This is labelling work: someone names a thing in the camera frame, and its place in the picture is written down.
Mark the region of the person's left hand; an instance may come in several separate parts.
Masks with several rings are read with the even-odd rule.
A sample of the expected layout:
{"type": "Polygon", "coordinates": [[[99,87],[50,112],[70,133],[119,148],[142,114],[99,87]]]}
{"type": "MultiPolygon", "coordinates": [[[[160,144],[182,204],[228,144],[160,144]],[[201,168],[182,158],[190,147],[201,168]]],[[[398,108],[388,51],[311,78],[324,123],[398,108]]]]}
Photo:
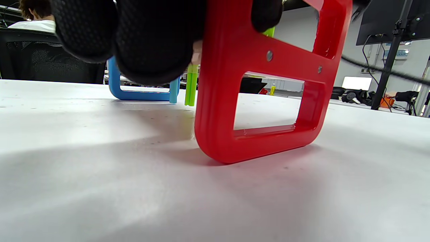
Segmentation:
{"type": "Polygon", "coordinates": [[[284,11],[281,0],[52,0],[56,36],[74,57],[114,57],[129,80],[148,86],[178,78],[198,53],[209,20],[244,14],[264,32],[284,11]]]}

